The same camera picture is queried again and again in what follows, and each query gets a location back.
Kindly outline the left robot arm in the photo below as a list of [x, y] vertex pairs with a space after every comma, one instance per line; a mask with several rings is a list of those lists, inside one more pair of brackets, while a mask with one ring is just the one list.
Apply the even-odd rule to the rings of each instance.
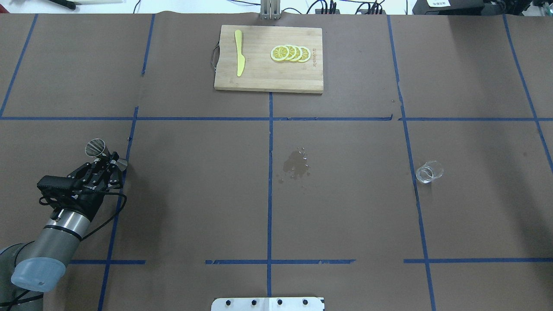
[[66, 176], [43, 176], [37, 183], [40, 205], [53, 211], [38, 238], [1, 251], [1, 309], [41, 311], [45, 292], [67, 271], [106, 196], [127, 197], [122, 189], [125, 159], [96, 159]]

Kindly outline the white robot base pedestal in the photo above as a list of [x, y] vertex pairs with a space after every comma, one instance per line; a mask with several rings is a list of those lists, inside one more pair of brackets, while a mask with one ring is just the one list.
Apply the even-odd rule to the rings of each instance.
[[217, 298], [212, 311], [324, 311], [320, 297]]

